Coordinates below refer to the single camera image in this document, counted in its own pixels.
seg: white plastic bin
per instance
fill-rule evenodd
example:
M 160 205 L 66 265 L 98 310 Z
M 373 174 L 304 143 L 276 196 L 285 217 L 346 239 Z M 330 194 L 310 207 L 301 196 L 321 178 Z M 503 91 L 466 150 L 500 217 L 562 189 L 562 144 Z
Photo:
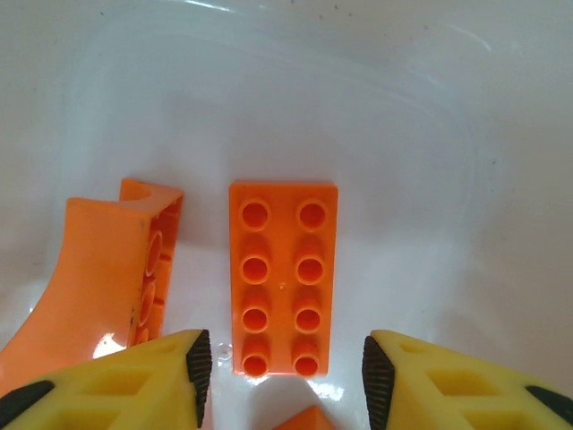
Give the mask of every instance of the white plastic bin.
M 573 393 L 572 16 L 569 0 L 4 0 L 0 346 L 49 280 L 65 199 L 135 176 L 186 192 L 165 332 L 211 330 L 207 428 L 270 428 L 316 397 L 367 428 L 372 329 Z M 339 187 L 328 377 L 232 374 L 236 178 Z

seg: orange lego duplo brick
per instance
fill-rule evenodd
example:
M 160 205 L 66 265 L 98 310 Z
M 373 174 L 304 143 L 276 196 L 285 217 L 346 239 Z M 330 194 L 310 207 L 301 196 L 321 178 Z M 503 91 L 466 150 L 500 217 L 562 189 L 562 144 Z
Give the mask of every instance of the orange lego duplo brick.
M 337 213 L 333 184 L 229 187 L 236 373 L 328 372 Z
M 334 430 L 318 406 L 311 406 L 274 430 Z
M 119 202 L 68 200 L 52 279 L 0 353 L 0 395 L 160 335 L 182 203 L 180 190 L 132 179 Z

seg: orange building block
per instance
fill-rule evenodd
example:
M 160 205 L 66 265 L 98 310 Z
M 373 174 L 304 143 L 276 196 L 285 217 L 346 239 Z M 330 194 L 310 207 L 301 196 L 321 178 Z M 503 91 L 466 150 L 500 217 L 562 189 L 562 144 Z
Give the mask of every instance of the orange building block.
M 318 406 L 311 406 L 274 430 L 334 430 Z
M 337 211 L 333 184 L 230 186 L 237 374 L 328 372 Z
M 68 200 L 52 279 L 0 353 L 0 396 L 161 333 L 183 193 L 125 179 L 119 200 Z

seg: white container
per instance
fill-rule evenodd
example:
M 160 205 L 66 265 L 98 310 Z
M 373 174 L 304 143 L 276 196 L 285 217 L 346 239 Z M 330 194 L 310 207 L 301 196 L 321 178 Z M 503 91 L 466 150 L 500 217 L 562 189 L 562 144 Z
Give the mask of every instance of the white container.
M 49 281 L 69 196 L 182 187 L 165 332 L 208 327 L 206 428 L 318 400 L 367 428 L 391 329 L 573 393 L 569 0 L 4 0 L 0 346 Z M 340 190 L 330 372 L 232 375 L 227 187 Z

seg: black rubber pad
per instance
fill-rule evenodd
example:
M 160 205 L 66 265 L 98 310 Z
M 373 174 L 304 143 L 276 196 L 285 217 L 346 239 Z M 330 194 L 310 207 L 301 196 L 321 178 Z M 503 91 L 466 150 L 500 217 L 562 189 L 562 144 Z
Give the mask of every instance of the black rubber pad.
M 542 402 L 547 408 L 551 409 L 561 418 L 573 427 L 573 400 L 558 392 L 547 390 L 545 388 L 529 385 L 526 387 L 536 399 Z
M 207 402 L 207 391 L 209 390 L 211 369 L 213 367 L 209 331 L 204 330 L 199 335 L 185 357 L 189 381 L 195 385 L 197 426 L 201 427 L 205 417 L 205 403 Z
M 0 399 L 0 428 L 8 426 L 28 408 L 54 389 L 50 381 L 38 381 L 25 385 Z
M 386 430 L 394 390 L 395 369 L 378 342 L 364 341 L 362 380 L 371 430 Z

